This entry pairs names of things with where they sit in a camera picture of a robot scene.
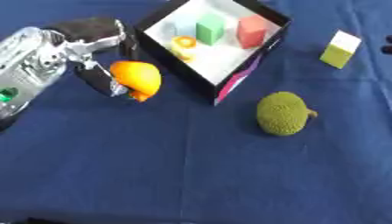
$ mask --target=pink label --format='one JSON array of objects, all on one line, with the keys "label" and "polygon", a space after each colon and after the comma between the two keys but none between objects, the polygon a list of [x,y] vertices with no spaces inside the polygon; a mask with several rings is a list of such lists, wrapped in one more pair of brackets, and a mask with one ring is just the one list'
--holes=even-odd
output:
[{"label": "pink label", "polygon": [[233,75],[233,77],[227,82],[227,84],[223,87],[223,89],[220,91],[219,96],[215,99],[215,105],[220,103],[228,94],[234,89],[235,85],[238,84],[238,82],[243,81],[244,78],[246,78],[248,75],[250,75],[255,69],[257,68],[257,65],[260,62],[262,55],[259,55],[253,63],[249,66],[248,69],[236,73]]}]

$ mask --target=orange fruit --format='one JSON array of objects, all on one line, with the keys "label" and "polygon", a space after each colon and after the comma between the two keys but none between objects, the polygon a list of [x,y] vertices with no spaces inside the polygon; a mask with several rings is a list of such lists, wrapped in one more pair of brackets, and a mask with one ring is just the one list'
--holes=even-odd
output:
[{"label": "orange fruit", "polygon": [[160,89],[162,76],[150,63],[140,61],[117,61],[110,67],[118,83],[134,90],[129,94],[140,102],[152,97]]}]

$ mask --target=red cube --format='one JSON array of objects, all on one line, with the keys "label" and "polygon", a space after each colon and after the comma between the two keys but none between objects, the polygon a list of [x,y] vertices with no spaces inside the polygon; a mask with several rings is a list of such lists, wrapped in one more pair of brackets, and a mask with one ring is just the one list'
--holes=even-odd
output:
[{"label": "red cube", "polygon": [[266,25],[259,15],[243,17],[237,28],[237,38],[243,49],[260,46],[264,41]]}]

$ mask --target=blue tablecloth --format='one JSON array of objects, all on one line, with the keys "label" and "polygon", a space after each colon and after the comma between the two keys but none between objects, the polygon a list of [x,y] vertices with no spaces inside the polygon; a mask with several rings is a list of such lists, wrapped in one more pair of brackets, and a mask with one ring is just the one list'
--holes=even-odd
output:
[{"label": "blue tablecloth", "polygon": [[[0,220],[391,223],[392,57],[380,46],[392,1],[264,2],[293,18],[287,39],[217,108],[162,67],[145,104],[65,74],[0,136]],[[135,23],[164,3],[7,1],[0,36],[99,15]],[[319,60],[338,29],[363,40],[343,70]],[[257,102],[279,90],[319,112],[295,136],[256,125]]]}]

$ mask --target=green block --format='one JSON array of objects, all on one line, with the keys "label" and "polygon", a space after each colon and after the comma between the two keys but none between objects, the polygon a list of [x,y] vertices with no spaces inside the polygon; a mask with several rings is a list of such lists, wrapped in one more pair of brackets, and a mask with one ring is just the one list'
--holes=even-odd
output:
[{"label": "green block", "polygon": [[196,25],[196,37],[206,45],[212,46],[225,33],[225,21],[215,14],[204,15]]},{"label": "green block", "polygon": [[333,67],[342,69],[353,57],[360,44],[360,38],[337,31],[320,59]]},{"label": "green block", "polygon": [[346,63],[353,57],[353,54],[347,52],[335,45],[329,45],[323,55],[321,55],[321,60],[325,63],[342,69]]}]

